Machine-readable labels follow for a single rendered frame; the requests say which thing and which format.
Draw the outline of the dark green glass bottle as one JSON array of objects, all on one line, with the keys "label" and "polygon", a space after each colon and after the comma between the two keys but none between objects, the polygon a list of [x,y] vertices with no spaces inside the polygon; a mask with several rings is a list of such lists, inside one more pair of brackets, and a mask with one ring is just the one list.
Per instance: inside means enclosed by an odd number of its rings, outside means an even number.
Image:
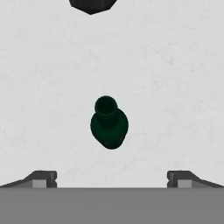
[{"label": "dark green glass bottle", "polygon": [[116,100],[108,95],[101,96],[94,105],[90,129],[94,138],[105,148],[119,148],[129,129],[127,116],[117,106]]}]

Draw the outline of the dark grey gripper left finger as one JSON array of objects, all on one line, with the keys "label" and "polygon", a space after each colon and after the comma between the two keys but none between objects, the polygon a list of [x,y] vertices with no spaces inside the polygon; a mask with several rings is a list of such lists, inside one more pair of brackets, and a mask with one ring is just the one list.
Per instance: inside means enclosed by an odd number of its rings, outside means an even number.
[{"label": "dark grey gripper left finger", "polygon": [[33,171],[24,179],[11,182],[6,185],[0,185],[0,188],[56,188],[56,171]]}]

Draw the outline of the black bottle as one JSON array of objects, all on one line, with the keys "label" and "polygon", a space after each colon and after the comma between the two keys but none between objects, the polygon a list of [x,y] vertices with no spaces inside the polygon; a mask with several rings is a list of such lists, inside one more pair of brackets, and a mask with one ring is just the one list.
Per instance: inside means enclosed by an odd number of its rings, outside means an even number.
[{"label": "black bottle", "polygon": [[109,10],[117,0],[69,0],[75,9],[84,11],[89,15]]}]

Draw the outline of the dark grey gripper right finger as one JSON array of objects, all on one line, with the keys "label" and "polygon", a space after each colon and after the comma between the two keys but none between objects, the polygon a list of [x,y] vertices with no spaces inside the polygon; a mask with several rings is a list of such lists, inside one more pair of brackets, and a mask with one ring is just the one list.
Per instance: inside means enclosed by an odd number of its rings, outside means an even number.
[{"label": "dark grey gripper right finger", "polygon": [[196,187],[220,187],[213,182],[201,179],[191,171],[168,171],[167,172],[167,187],[168,188],[196,188]]}]

